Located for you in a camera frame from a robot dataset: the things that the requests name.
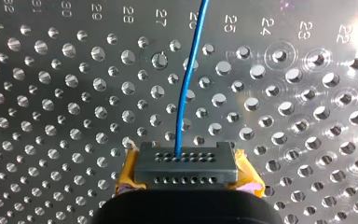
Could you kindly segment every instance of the perforated metal plate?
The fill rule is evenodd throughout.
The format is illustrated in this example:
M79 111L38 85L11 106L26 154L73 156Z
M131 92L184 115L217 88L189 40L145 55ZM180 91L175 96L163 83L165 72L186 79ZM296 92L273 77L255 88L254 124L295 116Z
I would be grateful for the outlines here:
M90 223L131 141L173 146L199 5L0 0L0 223ZM286 223L358 223L358 0L214 0L201 45L184 145L246 149Z

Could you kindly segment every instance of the yellow component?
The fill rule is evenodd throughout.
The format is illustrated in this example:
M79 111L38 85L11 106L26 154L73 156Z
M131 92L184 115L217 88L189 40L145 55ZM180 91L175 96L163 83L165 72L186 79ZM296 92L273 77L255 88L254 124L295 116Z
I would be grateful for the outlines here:
M145 184L136 184L133 181L133 169L138 157L138 149L132 149L127 152L127 159L125 161L123 170L121 171L120 178L116 183L116 190L120 184L128 184L137 189L146 189ZM243 149L238 149L235 153L235 162L238 167L238 182L235 185L227 186L228 189L236 189L247 184L259 184L262 189L255 190L255 196L261 198L266 189L264 181L257 173L255 168L246 158L246 154Z
M133 178L133 169L136 163L136 159L138 158L138 149L128 150L127 159L124 163L124 167L121 171L120 178L116 183L116 191L118 189L118 185L120 184L128 184L133 186L134 188L146 189L146 184L135 184Z
M235 152L235 162L238 167L238 181L235 185L230 185L228 189L236 189L246 184L259 184L262 189L255 190L255 196L261 198L266 190L266 184L261 179L253 165L248 161L245 150L238 149Z

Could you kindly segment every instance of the blue wire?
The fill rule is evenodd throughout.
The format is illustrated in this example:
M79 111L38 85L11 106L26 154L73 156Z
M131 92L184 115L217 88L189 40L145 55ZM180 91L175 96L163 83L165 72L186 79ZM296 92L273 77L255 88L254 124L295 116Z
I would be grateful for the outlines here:
M202 27L205 22L205 14L208 5L209 5L209 0L202 0L196 31L193 37L193 44L191 46L190 57L188 58L187 61L185 77L183 79L182 89L180 90L178 112L176 117L175 157L180 157L181 155L182 138L183 138L182 122L186 110L186 94L187 94L188 87L190 86L191 77L193 76L194 64L200 47Z

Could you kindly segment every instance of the black object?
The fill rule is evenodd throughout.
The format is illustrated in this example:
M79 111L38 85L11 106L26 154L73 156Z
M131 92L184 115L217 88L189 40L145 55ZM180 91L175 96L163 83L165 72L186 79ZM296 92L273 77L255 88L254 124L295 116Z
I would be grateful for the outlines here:
M237 190L137 190L107 202L93 224L282 224L264 200Z

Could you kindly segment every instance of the printed number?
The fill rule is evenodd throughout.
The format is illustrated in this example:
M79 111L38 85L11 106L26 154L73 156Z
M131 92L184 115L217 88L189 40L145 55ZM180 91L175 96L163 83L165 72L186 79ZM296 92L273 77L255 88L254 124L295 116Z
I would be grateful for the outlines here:
M261 21L261 26L263 27L263 29L261 30L260 34L271 35L271 32L269 31L268 28L273 26L274 24L275 24L275 20L263 18L263 20Z
M225 18L225 32L226 33L235 33L235 31L237 30L237 25L235 23L237 23L237 17L232 15L232 16L228 16L226 15Z
M32 0L32 11L33 12L42 12L42 1L41 0Z
M346 44L350 42L352 31L353 31L353 27L351 25L341 24L338 30L337 43Z
M161 24L162 26L167 26L167 10L165 9L156 9L156 23Z
M133 23L133 7L123 7L123 21L125 23Z
M302 21L300 23L300 31L298 32L298 39L309 39L310 30L312 29L313 24L311 21Z
M13 7L13 0L4 0L5 3L5 12L13 13L14 7Z
M190 23L188 24L188 27L190 27L190 29L195 29L197 26L197 19L199 17L199 13L194 13L194 12L190 12Z
M72 11L71 11L72 5L70 2L62 1L61 8L62 8L61 14L64 17L72 17Z
M91 4L92 19L95 21L100 21L103 18L103 14L101 11L103 10L103 6L101 4Z

